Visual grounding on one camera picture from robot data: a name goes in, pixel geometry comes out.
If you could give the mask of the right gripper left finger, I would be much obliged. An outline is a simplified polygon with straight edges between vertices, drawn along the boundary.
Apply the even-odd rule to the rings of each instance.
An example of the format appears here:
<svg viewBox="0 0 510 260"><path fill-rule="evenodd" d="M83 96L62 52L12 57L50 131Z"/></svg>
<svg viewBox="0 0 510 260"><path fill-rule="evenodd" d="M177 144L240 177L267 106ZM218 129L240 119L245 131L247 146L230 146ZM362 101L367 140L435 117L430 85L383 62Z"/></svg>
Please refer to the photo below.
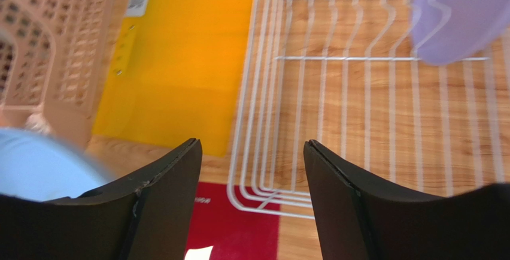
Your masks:
<svg viewBox="0 0 510 260"><path fill-rule="evenodd" d="M183 259L202 163L191 138L77 198L1 197L2 259Z"/></svg>

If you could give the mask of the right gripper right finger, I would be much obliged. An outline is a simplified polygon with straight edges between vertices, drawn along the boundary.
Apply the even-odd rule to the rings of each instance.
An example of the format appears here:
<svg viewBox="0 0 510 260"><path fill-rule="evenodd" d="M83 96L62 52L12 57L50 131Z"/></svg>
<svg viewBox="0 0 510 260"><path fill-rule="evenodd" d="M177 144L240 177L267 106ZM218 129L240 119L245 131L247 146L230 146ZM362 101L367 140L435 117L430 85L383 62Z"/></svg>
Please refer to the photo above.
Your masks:
<svg viewBox="0 0 510 260"><path fill-rule="evenodd" d="M306 177L324 259L508 259L509 185L441 197L379 177L315 140Z"/></svg>

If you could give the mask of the blue plate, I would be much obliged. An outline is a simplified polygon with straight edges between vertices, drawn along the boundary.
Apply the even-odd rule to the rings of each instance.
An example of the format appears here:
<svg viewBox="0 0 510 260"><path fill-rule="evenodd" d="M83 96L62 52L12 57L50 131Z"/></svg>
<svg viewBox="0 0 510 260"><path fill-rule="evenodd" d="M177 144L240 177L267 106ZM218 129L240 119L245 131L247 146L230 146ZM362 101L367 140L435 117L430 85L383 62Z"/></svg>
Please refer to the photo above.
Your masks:
<svg viewBox="0 0 510 260"><path fill-rule="evenodd" d="M36 202L77 198L114 180L102 165L52 137L1 128L1 195Z"/></svg>

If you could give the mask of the purple plate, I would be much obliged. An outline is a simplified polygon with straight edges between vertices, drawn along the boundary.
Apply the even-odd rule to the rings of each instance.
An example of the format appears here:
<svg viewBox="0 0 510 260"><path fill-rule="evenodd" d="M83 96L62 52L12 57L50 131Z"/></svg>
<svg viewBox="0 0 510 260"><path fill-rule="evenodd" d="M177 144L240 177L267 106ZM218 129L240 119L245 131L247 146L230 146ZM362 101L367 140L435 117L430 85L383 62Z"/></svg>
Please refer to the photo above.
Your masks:
<svg viewBox="0 0 510 260"><path fill-rule="evenodd" d="M412 0L417 56L448 65L485 49L509 27L509 0Z"/></svg>

